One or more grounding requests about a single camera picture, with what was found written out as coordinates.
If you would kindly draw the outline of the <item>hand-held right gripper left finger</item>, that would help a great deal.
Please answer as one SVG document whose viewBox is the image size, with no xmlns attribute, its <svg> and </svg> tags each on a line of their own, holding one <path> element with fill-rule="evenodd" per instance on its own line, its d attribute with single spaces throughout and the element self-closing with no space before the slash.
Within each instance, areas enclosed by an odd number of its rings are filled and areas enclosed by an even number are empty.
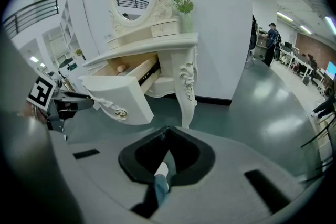
<svg viewBox="0 0 336 224">
<path fill-rule="evenodd" d="M 52 131 L 55 157 L 80 212 L 130 212 L 144 201 L 146 184 L 129 179 L 119 165 L 120 151 L 154 132 L 150 128 L 110 140 L 69 145 Z"/>
</svg>

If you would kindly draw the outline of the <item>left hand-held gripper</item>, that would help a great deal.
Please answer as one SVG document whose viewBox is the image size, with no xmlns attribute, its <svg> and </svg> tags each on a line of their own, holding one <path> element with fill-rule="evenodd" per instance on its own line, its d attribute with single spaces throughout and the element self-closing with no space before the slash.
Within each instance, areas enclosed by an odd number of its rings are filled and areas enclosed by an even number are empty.
<svg viewBox="0 0 336 224">
<path fill-rule="evenodd" d="M 38 77 L 27 98 L 26 115 L 47 126 L 49 130 L 63 132 L 65 121 L 79 110 L 91 108 L 95 101 L 86 94 L 61 89 L 57 78 Z"/>
</svg>

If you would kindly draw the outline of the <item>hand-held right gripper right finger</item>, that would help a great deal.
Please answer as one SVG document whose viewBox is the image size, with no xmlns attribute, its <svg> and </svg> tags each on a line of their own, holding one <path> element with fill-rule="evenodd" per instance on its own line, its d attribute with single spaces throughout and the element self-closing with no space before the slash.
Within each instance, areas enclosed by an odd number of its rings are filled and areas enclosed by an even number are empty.
<svg viewBox="0 0 336 224">
<path fill-rule="evenodd" d="M 258 170 L 290 201 L 305 187 L 285 169 L 249 146 L 224 137 L 186 130 L 215 152 L 215 164 L 197 184 L 172 188 L 157 210 L 158 223 L 256 223 L 271 216 L 245 173 Z"/>
</svg>

